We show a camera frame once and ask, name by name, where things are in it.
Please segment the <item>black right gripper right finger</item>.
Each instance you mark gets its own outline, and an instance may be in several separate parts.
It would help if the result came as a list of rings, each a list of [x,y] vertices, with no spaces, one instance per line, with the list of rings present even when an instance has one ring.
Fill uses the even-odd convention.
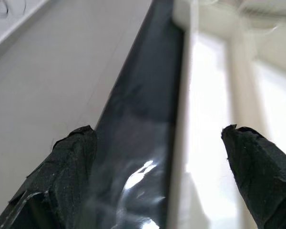
[[[221,139],[258,229],[286,229],[286,154],[250,127],[229,125]]]

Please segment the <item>white plastic children table top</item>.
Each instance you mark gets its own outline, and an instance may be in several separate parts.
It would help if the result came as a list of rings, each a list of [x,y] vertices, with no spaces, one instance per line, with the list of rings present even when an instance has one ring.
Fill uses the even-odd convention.
[[[184,31],[167,229],[258,229],[221,133],[250,127],[286,154],[286,0],[173,0]]]

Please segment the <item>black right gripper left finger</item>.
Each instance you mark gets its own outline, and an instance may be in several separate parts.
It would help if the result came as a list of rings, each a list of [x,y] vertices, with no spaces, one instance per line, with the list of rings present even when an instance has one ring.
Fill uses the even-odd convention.
[[[8,202],[0,229],[75,229],[96,152],[89,125],[57,141]]]

